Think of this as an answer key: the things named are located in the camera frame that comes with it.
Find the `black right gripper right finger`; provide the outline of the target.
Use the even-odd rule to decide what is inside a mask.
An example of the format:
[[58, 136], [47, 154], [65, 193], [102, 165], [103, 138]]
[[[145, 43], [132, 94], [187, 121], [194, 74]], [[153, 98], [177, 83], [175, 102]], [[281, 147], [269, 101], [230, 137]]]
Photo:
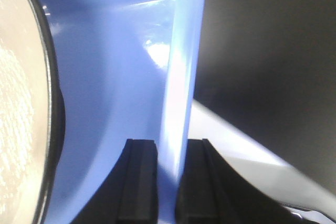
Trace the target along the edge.
[[240, 176], [207, 139], [187, 141], [177, 223], [310, 223]]

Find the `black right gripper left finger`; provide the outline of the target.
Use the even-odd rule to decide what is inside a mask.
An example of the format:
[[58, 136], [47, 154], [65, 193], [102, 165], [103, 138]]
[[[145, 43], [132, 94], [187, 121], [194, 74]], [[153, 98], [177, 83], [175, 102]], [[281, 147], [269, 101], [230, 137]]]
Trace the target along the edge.
[[153, 140], [128, 139], [115, 166], [72, 223], [157, 223]]

